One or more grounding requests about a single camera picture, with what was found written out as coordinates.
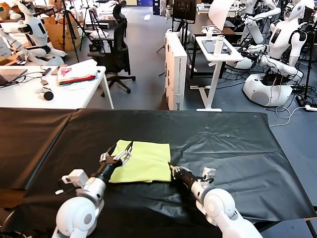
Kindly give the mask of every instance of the computer screen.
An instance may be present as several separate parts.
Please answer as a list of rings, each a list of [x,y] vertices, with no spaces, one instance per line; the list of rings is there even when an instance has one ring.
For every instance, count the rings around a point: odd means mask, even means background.
[[[213,0],[202,0],[202,3],[212,4]]]

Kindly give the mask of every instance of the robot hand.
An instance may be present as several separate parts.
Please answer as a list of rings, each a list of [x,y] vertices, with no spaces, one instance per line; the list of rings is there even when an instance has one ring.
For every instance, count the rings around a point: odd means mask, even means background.
[[[223,238],[262,238],[251,222],[235,208],[233,197],[224,189],[212,188],[215,169],[204,168],[203,176],[196,177],[185,167],[171,165],[174,179],[181,179],[196,198],[197,208],[207,221],[218,226]]]
[[[101,166],[90,176],[83,170],[73,170],[69,175],[63,176],[64,183],[72,183],[76,189],[77,197],[73,197],[62,204],[56,215],[56,228],[52,238],[85,238],[90,235],[96,225],[97,218],[104,207],[104,191],[114,170],[123,166],[131,157],[131,142],[127,148],[116,156],[110,156],[115,145],[100,157]]]

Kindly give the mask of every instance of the floor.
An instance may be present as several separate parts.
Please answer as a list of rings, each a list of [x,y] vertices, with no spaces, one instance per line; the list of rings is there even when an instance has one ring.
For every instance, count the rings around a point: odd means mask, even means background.
[[[164,50],[156,51],[164,44],[164,33],[171,27],[171,20],[166,21],[164,17],[152,15],[149,7],[126,7],[122,10],[128,19],[126,43],[129,46],[130,63],[132,74],[137,80],[126,81],[131,88],[131,94],[127,94],[122,88],[115,84],[110,92],[115,109],[141,109],[159,110],[166,109],[164,97]],[[83,51],[79,52],[80,61],[88,59],[89,41],[84,41]],[[71,52],[66,63],[75,63],[74,52]],[[202,54],[198,55],[197,69],[208,70],[207,62]],[[317,87],[317,68],[313,65],[310,85]],[[244,79],[237,81],[220,80],[219,87],[230,86],[244,82]],[[268,116],[269,124],[286,123],[287,120],[279,118],[275,112],[267,111],[264,107],[258,106],[249,101],[242,93],[243,85],[236,85],[216,90],[213,107],[222,108],[223,111],[240,112],[262,112]],[[101,89],[93,96],[89,108],[109,109],[109,103],[100,97]],[[291,106],[292,112],[297,108],[295,100],[291,99],[286,103]],[[185,90],[185,109],[195,110],[203,107],[198,90]],[[317,114],[309,113],[302,109],[297,110],[286,126],[272,127],[277,141],[284,150],[287,158],[292,164],[299,180],[313,205],[317,205],[317,189],[313,184],[317,180],[317,155],[315,154],[317,135]],[[285,221],[263,232],[264,238],[310,238],[312,237],[303,220]]]

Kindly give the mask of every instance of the yellow cloth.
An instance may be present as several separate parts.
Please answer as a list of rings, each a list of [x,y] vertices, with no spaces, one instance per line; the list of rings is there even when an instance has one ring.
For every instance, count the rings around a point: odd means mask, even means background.
[[[130,141],[120,140],[112,155],[124,151]],[[109,182],[171,181],[169,144],[134,141],[130,160],[114,170]]]

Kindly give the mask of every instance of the black office chair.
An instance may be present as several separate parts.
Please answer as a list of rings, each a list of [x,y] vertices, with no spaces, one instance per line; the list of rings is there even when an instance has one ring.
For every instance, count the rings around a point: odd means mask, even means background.
[[[125,6],[127,6],[127,2],[123,0],[121,3],[116,4],[113,8],[112,15],[117,21],[118,25],[120,25],[121,22],[124,22],[128,26],[127,18],[125,17],[125,15],[121,13],[121,8]],[[126,36],[127,36],[127,29],[124,30],[124,37]]]
[[[106,67],[106,73],[120,73],[122,70],[131,74],[130,69],[130,61],[129,61],[129,49],[128,46],[124,42],[124,30],[126,29],[126,24],[121,22],[119,25],[116,26],[114,30],[114,38],[103,38],[103,40],[108,41],[110,45],[111,53],[104,53],[103,49],[90,52],[88,56],[92,57],[99,66]],[[109,88],[115,83],[119,83],[122,87],[124,87],[127,93],[131,93],[130,88],[128,88],[121,80],[122,79],[132,79],[135,81],[135,76],[119,76],[115,75],[111,78],[111,82],[109,84]]]

